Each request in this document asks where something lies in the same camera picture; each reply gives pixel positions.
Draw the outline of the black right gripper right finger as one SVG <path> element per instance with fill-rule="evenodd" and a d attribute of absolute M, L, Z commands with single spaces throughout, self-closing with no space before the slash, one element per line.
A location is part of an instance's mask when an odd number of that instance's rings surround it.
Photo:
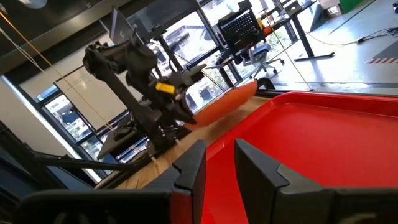
<path fill-rule="evenodd" d="M 328 223 L 331 190 L 242 139 L 234 141 L 234 164 L 249 223 Z"/>

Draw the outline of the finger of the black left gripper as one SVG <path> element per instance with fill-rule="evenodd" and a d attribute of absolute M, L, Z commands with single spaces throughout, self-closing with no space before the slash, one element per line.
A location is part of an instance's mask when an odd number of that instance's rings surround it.
<path fill-rule="evenodd" d="M 165 113 L 168 117 L 188 123 L 190 121 L 190 113 L 187 113 L 179 105 L 171 105 L 165 108 Z"/>
<path fill-rule="evenodd" d="M 189 124 L 196 124 L 197 122 L 194 119 L 194 114 L 190 110 L 186 101 L 174 101 L 175 111 L 174 111 L 174 119 L 178 121 L 183 121 Z"/>

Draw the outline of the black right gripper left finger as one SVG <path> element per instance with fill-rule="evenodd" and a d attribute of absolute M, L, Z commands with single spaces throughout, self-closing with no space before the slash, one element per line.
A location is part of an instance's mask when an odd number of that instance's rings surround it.
<path fill-rule="evenodd" d="M 147 223 L 200 224 L 206 183 L 206 142 L 197 140 L 144 189 L 150 190 Z"/>

